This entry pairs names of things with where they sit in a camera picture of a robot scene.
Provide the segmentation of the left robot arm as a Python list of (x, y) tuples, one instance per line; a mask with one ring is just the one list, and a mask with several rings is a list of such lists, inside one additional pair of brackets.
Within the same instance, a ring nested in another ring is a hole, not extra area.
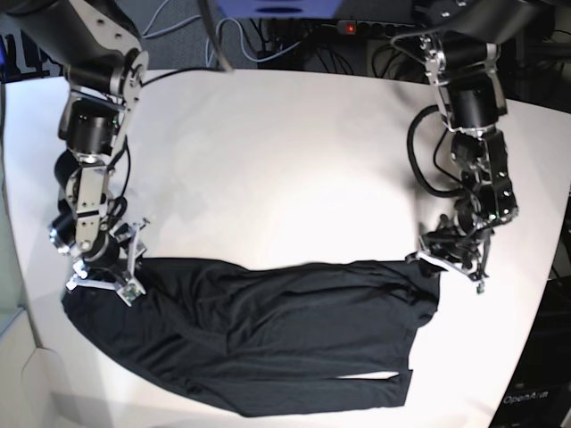
[[(413, 29), (400, 30), (390, 44), (421, 63), (436, 102), (410, 123), (407, 155), (414, 177), (428, 193), (454, 200), (454, 214), (442, 215), (424, 232), (409, 260), (422, 261), (429, 274), (457, 272), (483, 293), (495, 228), (517, 217), (509, 177), (508, 150), (499, 119), (508, 112), (498, 75), (501, 45), (514, 37), (549, 1), (433, 1)], [(428, 184), (414, 151), (424, 118), (438, 114), (451, 138), (451, 160), (459, 168), (458, 187)]]

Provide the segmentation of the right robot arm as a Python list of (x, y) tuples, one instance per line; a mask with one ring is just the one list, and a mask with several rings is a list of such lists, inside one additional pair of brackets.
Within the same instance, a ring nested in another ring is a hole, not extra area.
[(137, 26), (114, 1), (3, 1), (1, 13), (63, 66), (70, 86), (58, 127), (66, 149), (54, 166), (59, 215), (48, 228), (73, 264), (66, 286), (111, 290), (132, 305), (146, 293), (135, 274), (143, 225), (122, 221), (127, 201), (109, 181), (148, 84)]

